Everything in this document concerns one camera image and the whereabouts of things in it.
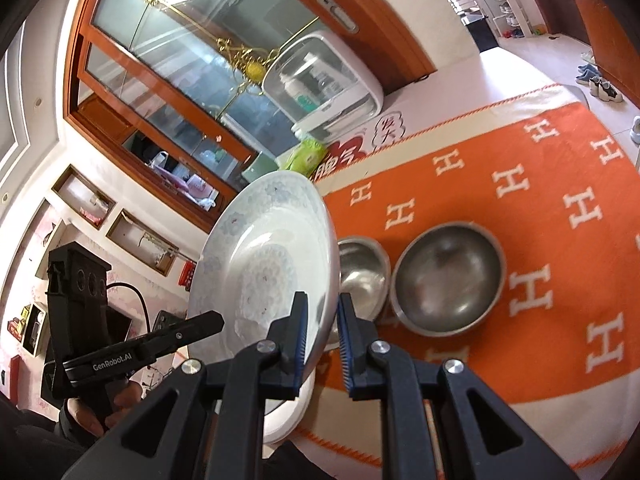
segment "plastic bottle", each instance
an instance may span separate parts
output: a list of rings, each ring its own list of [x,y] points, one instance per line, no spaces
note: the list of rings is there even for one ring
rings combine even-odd
[[[303,82],[288,76],[280,74],[280,81],[284,85],[284,91],[298,103],[298,106],[305,112],[313,112],[320,106],[320,102],[315,95],[309,90]]]
[[[313,61],[309,72],[318,81],[318,88],[326,100],[332,99],[353,84],[347,76],[318,56],[306,54],[305,61]]]

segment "shoe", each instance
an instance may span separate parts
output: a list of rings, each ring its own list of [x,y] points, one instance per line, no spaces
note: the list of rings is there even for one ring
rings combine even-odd
[[[587,63],[586,65],[582,65],[578,67],[578,72],[580,72],[581,74],[585,72],[585,70],[591,70],[592,72],[595,72],[598,75],[602,75],[600,73],[600,70],[598,70],[597,66],[593,66],[590,63]]]
[[[585,70],[584,74],[579,75],[577,78],[575,78],[575,82],[580,85],[588,85],[592,77],[598,77],[598,74],[596,74],[592,70]]]
[[[598,88],[600,87],[603,81],[604,81],[603,78],[597,77],[597,76],[589,79],[589,90],[592,96],[598,97]]]
[[[636,144],[640,144],[640,115],[636,116],[634,119],[634,125],[629,132],[631,136],[631,140]]]
[[[598,97],[601,101],[622,102],[622,94],[618,92],[609,81],[603,81],[598,88]]]
[[[587,63],[590,63],[592,65],[596,64],[596,60],[593,57],[593,50],[590,50],[588,52],[583,52],[582,54],[580,54],[580,58],[582,58],[583,60],[585,60]]]

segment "white appliance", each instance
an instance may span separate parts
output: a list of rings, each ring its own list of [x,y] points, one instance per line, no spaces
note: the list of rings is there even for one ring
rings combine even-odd
[[[267,70],[264,93],[294,123],[296,136],[338,136],[375,117],[384,93],[371,70],[336,34],[312,32]]]

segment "shelf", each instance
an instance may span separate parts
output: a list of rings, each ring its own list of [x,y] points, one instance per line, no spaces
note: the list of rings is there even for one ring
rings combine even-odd
[[[66,229],[66,224],[60,220],[58,224],[52,225],[51,232],[48,233],[43,239],[42,243],[44,244],[44,254],[42,255],[42,259],[38,264],[38,269],[36,270],[36,278],[41,280],[48,280],[47,276],[47,267],[49,267],[49,251],[55,249],[60,243],[60,239],[64,234]]]
[[[66,168],[51,189],[96,229],[100,229],[116,205],[73,166]]]
[[[30,356],[36,357],[42,350],[42,335],[48,324],[47,307],[34,301],[22,308],[20,317],[9,320],[7,330]]]
[[[179,254],[178,247],[125,210],[113,222],[107,238],[163,276],[169,274]]]

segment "glass cabinet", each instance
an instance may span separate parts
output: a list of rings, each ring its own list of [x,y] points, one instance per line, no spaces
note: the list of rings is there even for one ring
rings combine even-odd
[[[75,27],[65,117],[204,230],[259,153],[297,144],[262,92],[292,41],[334,31],[389,91],[433,71],[384,0],[82,0]]]

